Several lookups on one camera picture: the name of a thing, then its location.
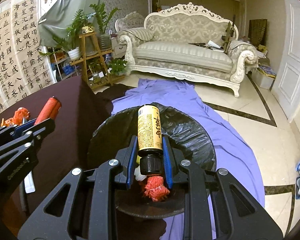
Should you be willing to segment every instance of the metal screw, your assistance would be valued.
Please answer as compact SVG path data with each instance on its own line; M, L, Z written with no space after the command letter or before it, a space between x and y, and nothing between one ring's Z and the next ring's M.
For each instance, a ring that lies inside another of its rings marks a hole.
M110 166L116 166L118 163L119 163L119 161L116 160L116 159L109 160L109 165Z
M72 175L74 176L77 176L81 173L81 169L80 168L74 168L72 171L71 171Z
M221 168L221 169L219 169L219 173L220 173L221 175L225 176L225 175L228 174L228 170L225 169L225 168Z
M182 160L181 161L182 166L189 166L190 164L191 164L191 162L189 160Z

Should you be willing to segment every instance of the bottle label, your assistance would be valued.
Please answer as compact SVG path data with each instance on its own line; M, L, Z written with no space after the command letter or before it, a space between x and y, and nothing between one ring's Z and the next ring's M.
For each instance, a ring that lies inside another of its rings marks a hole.
M160 115L155 106L143 106L138 111L138 144L139 150L162 150Z

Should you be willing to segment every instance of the bottle cap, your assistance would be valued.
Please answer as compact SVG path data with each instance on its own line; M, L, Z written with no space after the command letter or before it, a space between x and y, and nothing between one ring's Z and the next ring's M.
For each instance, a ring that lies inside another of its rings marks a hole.
M145 156L140 159L140 173L142 175L160 175L162 160L157 156Z

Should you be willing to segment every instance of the lavender fabric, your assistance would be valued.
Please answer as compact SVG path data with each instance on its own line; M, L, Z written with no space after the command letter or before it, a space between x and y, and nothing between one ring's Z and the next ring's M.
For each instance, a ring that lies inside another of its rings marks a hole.
M182 81L139 79L138 87L113 100L112 114L129 107L157 102L172 106L199 122L209 134L216 151L217 169L226 168L264 207L265 192L257 160L238 132L212 108L205 105L194 85ZM211 200L210 215L213 217ZM183 238L183 214L166 218L166 233L161 240ZM214 220L211 220L215 231Z

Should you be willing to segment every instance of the sofa backrest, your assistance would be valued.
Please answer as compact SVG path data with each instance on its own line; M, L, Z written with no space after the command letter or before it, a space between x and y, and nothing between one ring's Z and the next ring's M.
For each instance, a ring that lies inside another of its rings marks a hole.
M226 35L228 23L203 6L178 4L160 12L149 14L144 27L154 32L153 41L179 43L208 43L212 40L223 46L221 36ZM238 29L234 26L234 39L238 39Z
M144 21L145 18L141 14L132 12L127 14L124 18L117 19L114 26L115 30L118 32L127 29L143 27Z

